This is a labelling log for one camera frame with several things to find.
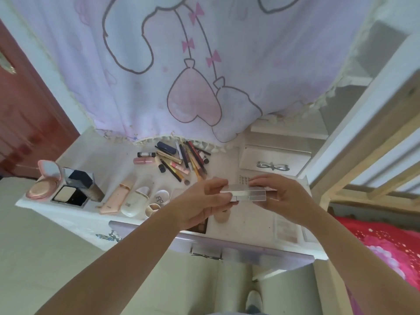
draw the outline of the door handle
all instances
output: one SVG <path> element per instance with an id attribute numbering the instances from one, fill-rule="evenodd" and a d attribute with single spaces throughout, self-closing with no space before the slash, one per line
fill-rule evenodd
<path id="1" fill-rule="evenodd" d="M 0 65 L 4 70 L 9 72 L 10 74 L 16 74 L 16 70 L 13 67 L 12 63 L 9 62 L 9 60 L 6 58 L 6 56 L 3 55 L 1 51 L 0 51 Z"/>

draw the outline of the wooden door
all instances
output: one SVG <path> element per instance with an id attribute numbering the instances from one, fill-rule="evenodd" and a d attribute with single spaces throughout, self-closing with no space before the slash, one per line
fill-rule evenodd
<path id="1" fill-rule="evenodd" d="M 1 21 L 0 52 L 0 175 L 39 178 L 79 133 Z"/>

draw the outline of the tiled floor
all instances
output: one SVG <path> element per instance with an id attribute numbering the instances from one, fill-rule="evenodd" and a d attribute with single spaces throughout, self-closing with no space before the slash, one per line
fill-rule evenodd
<path id="1" fill-rule="evenodd" d="M 0 310 L 32 315 L 102 251 L 45 217 L 14 206 L 32 180 L 0 180 Z M 123 315 L 204 315 L 243 311 L 251 282 L 249 265 L 168 251 Z M 271 315 L 322 314 L 312 267 L 285 272 L 259 284 Z"/>

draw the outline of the cartoon print curtain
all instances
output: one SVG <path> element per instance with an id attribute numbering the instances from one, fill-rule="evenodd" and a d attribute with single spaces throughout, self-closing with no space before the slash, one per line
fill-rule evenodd
<path id="1" fill-rule="evenodd" d="M 222 145 L 333 83 L 373 0 L 11 0 L 97 129 Z"/>

